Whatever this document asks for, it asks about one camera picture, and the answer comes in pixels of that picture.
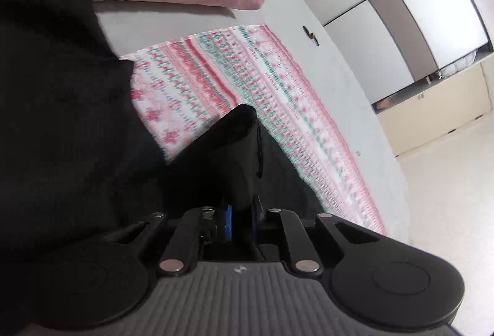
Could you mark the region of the white panel wardrobe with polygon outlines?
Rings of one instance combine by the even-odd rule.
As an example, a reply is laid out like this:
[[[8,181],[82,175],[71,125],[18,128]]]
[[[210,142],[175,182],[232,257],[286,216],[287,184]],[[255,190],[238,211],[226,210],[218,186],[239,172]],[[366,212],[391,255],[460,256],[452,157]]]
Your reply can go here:
[[[473,0],[304,0],[370,103],[491,50]]]

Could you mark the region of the red green patterned blanket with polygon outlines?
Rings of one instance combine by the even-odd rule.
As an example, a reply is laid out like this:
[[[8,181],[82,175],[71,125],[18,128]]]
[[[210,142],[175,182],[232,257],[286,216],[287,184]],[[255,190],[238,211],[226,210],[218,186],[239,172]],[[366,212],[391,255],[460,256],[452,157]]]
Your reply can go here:
[[[253,107],[325,211],[385,228],[335,120],[266,25],[204,31],[126,55],[131,97],[167,158],[236,106]]]

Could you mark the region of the beige low cabinet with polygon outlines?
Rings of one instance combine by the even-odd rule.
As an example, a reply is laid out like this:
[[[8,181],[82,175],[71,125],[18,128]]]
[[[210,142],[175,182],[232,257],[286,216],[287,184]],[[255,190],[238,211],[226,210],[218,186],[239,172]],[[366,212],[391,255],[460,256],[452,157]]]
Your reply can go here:
[[[394,154],[437,140],[489,114],[492,100],[477,63],[377,114]]]

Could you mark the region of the black pants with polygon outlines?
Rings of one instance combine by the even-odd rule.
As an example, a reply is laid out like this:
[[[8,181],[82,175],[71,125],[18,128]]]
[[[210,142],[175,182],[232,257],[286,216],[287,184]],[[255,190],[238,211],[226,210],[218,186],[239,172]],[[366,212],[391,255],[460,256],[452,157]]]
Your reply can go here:
[[[132,62],[92,0],[1,0],[1,332],[88,328],[139,305],[167,219],[232,208],[250,247],[253,200],[321,211],[241,105],[168,159],[136,112]]]

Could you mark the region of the small dark object on bed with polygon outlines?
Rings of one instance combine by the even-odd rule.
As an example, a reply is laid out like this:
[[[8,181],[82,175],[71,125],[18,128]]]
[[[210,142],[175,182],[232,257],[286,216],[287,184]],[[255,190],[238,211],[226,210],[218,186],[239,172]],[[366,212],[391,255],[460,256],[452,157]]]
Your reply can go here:
[[[307,27],[303,26],[302,27],[304,33],[307,35],[307,37],[316,45],[316,46],[320,46],[320,43],[316,37],[316,35],[313,33],[313,32],[310,32]]]

